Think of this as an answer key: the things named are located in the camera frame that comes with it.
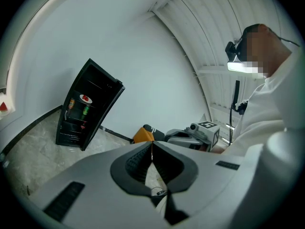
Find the white shirt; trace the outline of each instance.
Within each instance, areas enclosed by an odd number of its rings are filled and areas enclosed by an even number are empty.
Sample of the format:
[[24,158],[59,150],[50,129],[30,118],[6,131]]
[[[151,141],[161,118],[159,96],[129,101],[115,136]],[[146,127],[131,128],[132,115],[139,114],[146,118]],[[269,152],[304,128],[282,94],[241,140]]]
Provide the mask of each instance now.
[[305,127],[305,58],[302,49],[292,53],[253,92],[245,114],[234,130],[235,141],[223,154],[245,156],[248,148],[264,144],[284,128]]

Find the white curved ceiling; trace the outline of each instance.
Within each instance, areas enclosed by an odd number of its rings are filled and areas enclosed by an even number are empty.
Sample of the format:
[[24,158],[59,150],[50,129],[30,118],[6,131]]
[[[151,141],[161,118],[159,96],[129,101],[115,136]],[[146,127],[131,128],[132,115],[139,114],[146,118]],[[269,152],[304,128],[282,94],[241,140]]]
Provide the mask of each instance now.
[[[235,81],[240,80],[241,102],[264,80],[229,72],[227,43],[238,40],[246,27],[256,23],[266,24],[278,35],[295,35],[287,23],[289,18],[276,0],[170,0],[154,12],[185,50],[199,77],[211,118],[221,124],[221,136],[228,138],[225,124],[229,123]],[[233,126],[238,120],[239,115],[234,113]]]

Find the person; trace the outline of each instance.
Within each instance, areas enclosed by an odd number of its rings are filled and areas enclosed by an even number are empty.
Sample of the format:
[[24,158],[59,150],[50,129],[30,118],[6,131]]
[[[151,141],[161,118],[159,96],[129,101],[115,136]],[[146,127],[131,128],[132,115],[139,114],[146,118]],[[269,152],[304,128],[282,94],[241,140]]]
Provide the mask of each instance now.
[[286,127],[305,127],[305,59],[301,47],[291,52],[264,24],[246,28],[237,49],[241,61],[256,62],[266,77],[233,131],[235,141],[222,153],[244,156],[250,146],[266,143]]

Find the beverage can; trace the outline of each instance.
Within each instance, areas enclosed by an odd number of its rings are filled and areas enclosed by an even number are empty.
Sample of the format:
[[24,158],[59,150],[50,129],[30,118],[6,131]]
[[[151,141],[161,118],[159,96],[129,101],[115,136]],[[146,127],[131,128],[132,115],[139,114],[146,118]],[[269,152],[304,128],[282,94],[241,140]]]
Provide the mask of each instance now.
[[70,99],[70,103],[69,103],[68,108],[69,108],[69,109],[72,109],[73,106],[74,106],[74,104],[75,104],[75,100],[74,100],[73,98],[71,98],[71,99]]
[[85,127],[85,124],[86,122],[84,122],[82,125],[81,125],[81,131],[83,131],[86,127]]
[[82,114],[83,115],[87,115],[88,111],[89,111],[89,106],[86,105],[84,110],[83,110],[83,112],[82,112]]

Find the orange object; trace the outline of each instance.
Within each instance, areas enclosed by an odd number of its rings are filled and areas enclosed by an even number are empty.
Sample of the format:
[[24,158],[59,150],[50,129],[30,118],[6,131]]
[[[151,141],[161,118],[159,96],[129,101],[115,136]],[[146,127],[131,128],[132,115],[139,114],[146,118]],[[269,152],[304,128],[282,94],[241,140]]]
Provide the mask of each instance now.
[[145,130],[145,128],[141,127],[137,134],[133,137],[134,143],[141,143],[147,141],[154,141],[153,134]]

